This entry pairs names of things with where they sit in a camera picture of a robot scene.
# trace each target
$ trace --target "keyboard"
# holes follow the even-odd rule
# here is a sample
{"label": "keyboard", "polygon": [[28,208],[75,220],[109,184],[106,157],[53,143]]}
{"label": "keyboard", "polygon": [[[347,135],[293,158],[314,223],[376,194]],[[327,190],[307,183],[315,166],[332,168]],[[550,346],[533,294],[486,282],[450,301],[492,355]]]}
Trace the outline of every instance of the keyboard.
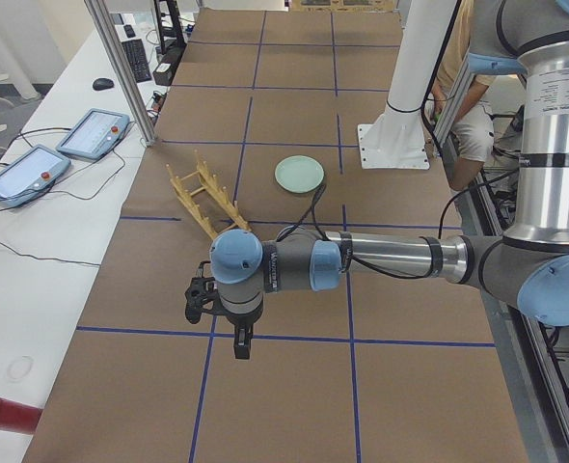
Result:
{"label": "keyboard", "polygon": [[122,48],[128,59],[132,73],[134,74],[134,80],[136,82],[151,80],[148,57],[146,56],[146,49],[141,39],[123,41]]}

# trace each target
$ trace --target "white shorts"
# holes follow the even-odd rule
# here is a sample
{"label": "white shorts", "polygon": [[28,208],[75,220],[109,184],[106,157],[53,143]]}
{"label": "white shorts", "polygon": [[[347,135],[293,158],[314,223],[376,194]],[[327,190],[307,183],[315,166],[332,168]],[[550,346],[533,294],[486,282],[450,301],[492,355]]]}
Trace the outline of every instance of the white shorts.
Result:
{"label": "white shorts", "polygon": [[[432,100],[428,100],[425,113],[429,120],[432,119],[433,107]],[[495,128],[490,119],[491,114],[490,104],[481,100],[451,127],[451,132],[458,137],[460,157],[480,162],[488,160],[495,145]]]}

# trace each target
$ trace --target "white desk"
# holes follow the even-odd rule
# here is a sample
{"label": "white desk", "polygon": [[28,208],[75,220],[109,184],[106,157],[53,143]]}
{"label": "white desk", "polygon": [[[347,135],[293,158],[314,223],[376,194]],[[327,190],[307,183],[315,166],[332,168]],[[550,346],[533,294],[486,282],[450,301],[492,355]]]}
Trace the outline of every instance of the white desk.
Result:
{"label": "white desk", "polygon": [[[139,26],[135,30],[139,37]],[[155,53],[150,55],[152,47],[145,45],[151,67],[155,68]],[[98,77],[112,78],[115,88],[95,92],[92,82]],[[145,102],[154,90],[166,91],[153,81],[139,84],[139,89]],[[93,107],[125,113],[134,119],[96,32],[70,62],[24,131],[72,127]],[[63,136],[52,133],[30,141],[55,148]],[[14,142],[4,161],[17,159],[28,148],[21,140]],[[68,195],[49,194],[24,207],[0,212],[0,241],[39,257],[100,263],[144,149],[135,125],[116,148],[125,167],[94,199],[80,201]],[[53,191],[91,196],[121,164],[115,154],[108,154],[56,185]],[[72,160],[66,175],[85,165]],[[0,396],[44,406],[96,273],[96,267],[22,258],[0,246]],[[30,365],[31,370],[23,377],[13,372],[17,370],[20,376],[20,371]],[[0,431],[0,463],[21,461],[30,439]]]}

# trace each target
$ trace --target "computer mouse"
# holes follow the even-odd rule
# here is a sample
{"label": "computer mouse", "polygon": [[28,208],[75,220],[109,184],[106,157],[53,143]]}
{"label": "computer mouse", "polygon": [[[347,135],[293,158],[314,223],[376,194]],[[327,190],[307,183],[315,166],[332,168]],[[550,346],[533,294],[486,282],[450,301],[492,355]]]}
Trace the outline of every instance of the computer mouse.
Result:
{"label": "computer mouse", "polygon": [[96,91],[107,90],[113,88],[113,81],[106,77],[98,77],[92,84],[92,88]]}

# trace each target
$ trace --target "light green plate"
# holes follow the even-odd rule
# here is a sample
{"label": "light green plate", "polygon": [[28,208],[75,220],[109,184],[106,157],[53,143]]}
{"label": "light green plate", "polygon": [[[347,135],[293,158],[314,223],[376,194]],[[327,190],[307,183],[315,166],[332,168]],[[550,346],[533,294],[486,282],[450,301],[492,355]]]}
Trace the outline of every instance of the light green plate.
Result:
{"label": "light green plate", "polygon": [[307,193],[321,184],[323,168],[311,157],[291,156],[276,166],[276,181],[291,193]]}

